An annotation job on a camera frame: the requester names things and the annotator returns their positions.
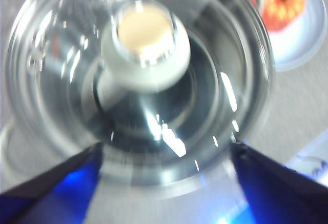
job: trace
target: dark blue object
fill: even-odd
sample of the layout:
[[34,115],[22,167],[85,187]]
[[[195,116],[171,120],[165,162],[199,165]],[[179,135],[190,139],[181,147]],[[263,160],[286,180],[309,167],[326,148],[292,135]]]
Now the dark blue object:
[[4,193],[0,223],[82,223],[101,161],[101,145],[96,145]]
[[239,183],[258,224],[327,224],[328,189],[242,143],[232,144]]

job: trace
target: tomato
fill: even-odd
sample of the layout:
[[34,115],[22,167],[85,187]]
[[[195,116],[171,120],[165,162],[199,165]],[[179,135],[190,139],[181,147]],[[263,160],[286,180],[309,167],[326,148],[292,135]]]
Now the tomato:
[[264,0],[262,19],[269,31],[279,31],[299,16],[306,0]]

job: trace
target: table surface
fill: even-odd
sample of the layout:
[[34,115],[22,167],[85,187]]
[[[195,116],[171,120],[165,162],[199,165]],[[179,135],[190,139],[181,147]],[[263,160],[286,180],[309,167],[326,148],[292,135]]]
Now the table surface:
[[[1,64],[8,34],[25,0],[1,0]],[[278,162],[285,163],[328,128],[328,37],[313,59],[303,66],[276,73],[271,112],[265,125],[251,141],[253,147]],[[1,124],[11,117],[6,82],[1,76]],[[34,152],[20,140],[15,150],[22,161]],[[31,167],[41,167],[38,159]],[[2,190],[10,187],[2,177]]]

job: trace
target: beige cap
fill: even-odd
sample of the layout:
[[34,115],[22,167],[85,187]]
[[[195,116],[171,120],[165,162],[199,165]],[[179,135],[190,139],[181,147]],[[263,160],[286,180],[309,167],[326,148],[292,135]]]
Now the beige cap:
[[158,58],[173,46],[173,24],[168,12],[155,4],[131,5],[117,26],[120,43],[143,58]]

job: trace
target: white plate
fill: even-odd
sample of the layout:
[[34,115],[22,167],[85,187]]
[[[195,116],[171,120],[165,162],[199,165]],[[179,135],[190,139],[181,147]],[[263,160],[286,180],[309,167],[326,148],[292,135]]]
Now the white plate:
[[318,52],[327,31],[323,0],[306,0],[306,8],[286,28],[269,32],[277,71],[297,68]]

